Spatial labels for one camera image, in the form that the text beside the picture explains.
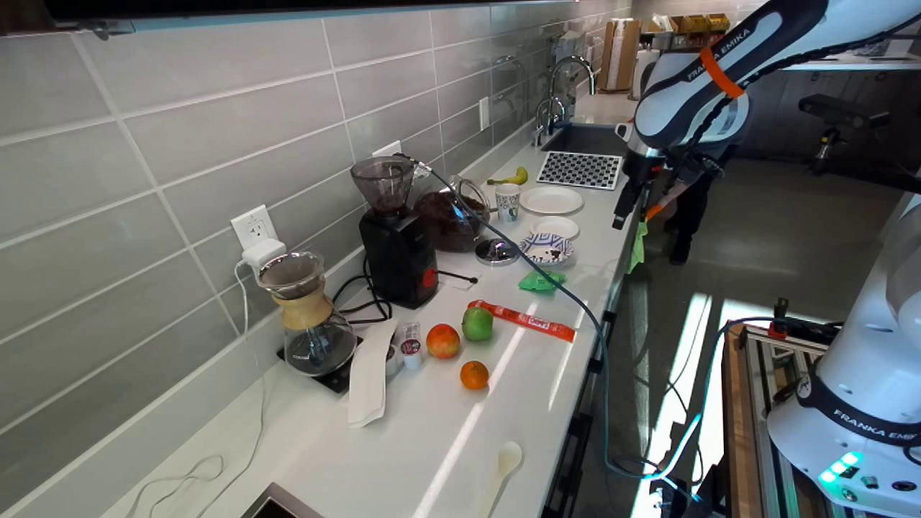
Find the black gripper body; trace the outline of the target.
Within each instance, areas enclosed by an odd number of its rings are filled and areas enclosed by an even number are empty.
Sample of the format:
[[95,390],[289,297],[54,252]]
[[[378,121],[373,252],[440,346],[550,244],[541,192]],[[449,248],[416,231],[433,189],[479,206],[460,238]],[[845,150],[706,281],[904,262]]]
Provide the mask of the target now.
[[629,215],[652,223],[679,200],[691,200],[698,189],[722,173],[727,157],[719,150],[629,151],[629,183],[613,206],[613,223],[623,223]]

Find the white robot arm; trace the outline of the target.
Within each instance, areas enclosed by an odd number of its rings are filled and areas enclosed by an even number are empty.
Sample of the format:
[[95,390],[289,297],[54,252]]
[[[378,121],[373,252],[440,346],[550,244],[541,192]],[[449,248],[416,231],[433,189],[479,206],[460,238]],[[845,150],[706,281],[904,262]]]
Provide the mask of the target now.
[[[629,176],[662,157],[676,183],[706,173],[731,133],[727,108],[791,62],[881,39],[921,18],[921,0],[765,0],[727,38],[660,75],[634,113]],[[770,410],[774,448],[834,503],[921,518],[921,210],[904,210],[819,367]]]

